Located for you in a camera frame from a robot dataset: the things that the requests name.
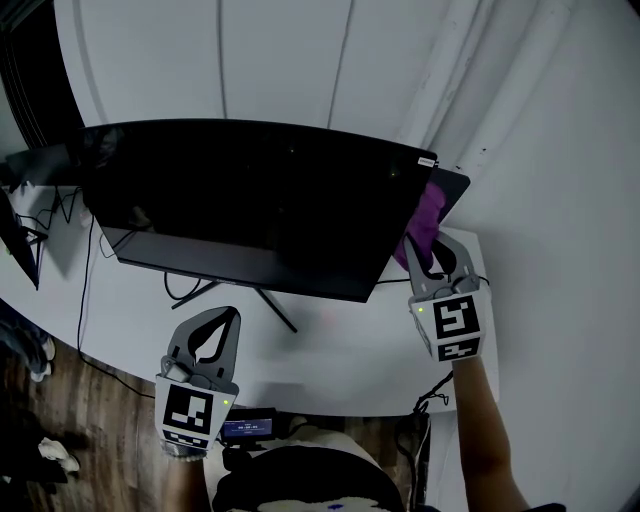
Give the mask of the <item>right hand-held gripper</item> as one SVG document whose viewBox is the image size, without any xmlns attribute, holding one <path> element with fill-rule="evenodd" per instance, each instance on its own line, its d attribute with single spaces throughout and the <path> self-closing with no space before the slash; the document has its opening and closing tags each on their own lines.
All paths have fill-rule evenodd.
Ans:
<svg viewBox="0 0 640 512">
<path fill-rule="evenodd" d="M 403 248 L 414 294 L 409 310 L 434 361 L 452 363 L 478 357 L 486 336 L 488 286 L 471 276 L 475 274 L 473 261 L 461 242 L 444 231 L 436 240 L 436 259 L 442 270 L 452 280 L 460 279 L 454 286 L 440 286 L 443 273 L 432 271 L 432 254 L 405 234 Z"/>
</svg>

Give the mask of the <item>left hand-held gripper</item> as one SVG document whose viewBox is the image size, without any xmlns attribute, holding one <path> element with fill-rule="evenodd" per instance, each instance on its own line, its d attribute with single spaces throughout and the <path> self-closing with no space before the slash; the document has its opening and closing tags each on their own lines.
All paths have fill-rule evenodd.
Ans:
<svg viewBox="0 0 640 512">
<path fill-rule="evenodd" d="M 241 316 L 235 307 L 205 310 L 178 325 L 155 384 L 155 427 L 171 458 L 203 459 L 239 394 L 232 382 Z M 221 331 L 212 356 L 197 350 Z M 196 372 L 183 364 L 196 364 Z"/>
</svg>

